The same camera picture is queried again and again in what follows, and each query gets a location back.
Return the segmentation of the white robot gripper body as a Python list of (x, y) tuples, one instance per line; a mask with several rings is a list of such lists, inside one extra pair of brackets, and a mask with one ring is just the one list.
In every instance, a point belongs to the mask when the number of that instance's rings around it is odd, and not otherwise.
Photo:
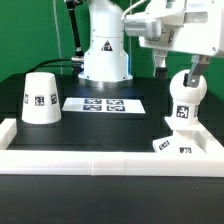
[(141, 47), (224, 57), (224, 0), (151, 0), (142, 12), (123, 13), (125, 32)]

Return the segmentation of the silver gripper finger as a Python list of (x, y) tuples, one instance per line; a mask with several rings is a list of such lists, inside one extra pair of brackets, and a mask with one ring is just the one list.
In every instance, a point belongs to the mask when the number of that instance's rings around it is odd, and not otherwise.
[(200, 76), (210, 64), (210, 57), (206, 55), (193, 55), (191, 69), (185, 74), (185, 85), (197, 88), (200, 83)]
[(155, 78), (165, 79), (167, 77), (166, 57), (167, 52), (165, 50), (154, 49), (152, 51)]

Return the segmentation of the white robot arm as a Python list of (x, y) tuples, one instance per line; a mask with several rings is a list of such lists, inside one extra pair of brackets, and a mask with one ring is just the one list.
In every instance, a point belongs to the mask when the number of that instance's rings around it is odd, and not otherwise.
[(123, 38), (137, 37), (153, 50), (154, 75), (167, 72), (169, 52), (192, 56), (185, 84), (196, 88), (212, 57), (224, 57), (224, 0), (139, 0), (122, 10), (110, 0), (87, 0), (90, 47), (84, 55), (82, 79), (122, 82), (128, 56)]

